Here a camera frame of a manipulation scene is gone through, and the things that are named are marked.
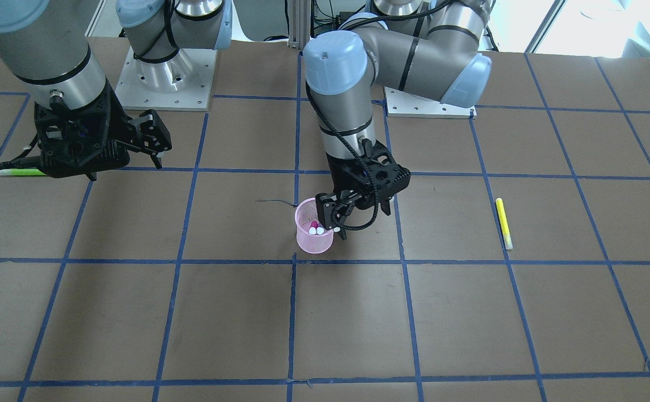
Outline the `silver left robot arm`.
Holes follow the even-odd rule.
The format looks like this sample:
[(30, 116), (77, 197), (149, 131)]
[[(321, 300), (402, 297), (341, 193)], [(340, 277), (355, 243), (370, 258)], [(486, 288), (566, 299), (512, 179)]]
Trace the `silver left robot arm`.
[(332, 175), (314, 200), (325, 233), (363, 231), (407, 188), (411, 171), (376, 138), (371, 87), (472, 107), (493, 62), (479, 52), (494, 1), (372, 1), (304, 48), (305, 94)]

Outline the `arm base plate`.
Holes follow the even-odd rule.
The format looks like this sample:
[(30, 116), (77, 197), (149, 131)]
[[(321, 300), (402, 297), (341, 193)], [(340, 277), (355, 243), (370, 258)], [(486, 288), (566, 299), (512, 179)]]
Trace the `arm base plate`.
[(462, 108), (436, 100), (384, 87), (387, 114), (403, 118), (470, 119), (477, 117), (475, 107)]
[(206, 112), (217, 55), (214, 49), (180, 49), (173, 59), (150, 64), (129, 49), (114, 92), (123, 109)]

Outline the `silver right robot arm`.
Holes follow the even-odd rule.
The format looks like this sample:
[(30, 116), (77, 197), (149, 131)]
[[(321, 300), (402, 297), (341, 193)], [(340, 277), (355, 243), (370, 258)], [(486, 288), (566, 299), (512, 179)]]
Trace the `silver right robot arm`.
[(118, 170), (131, 153), (162, 168), (174, 147), (159, 111), (205, 109), (215, 55), (232, 40), (231, 1), (118, 1), (131, 47), (111, 84), (65, 1), (0, 1), (0, 58), (34, 100), (36, 134), (0, 171), (51, 178)]

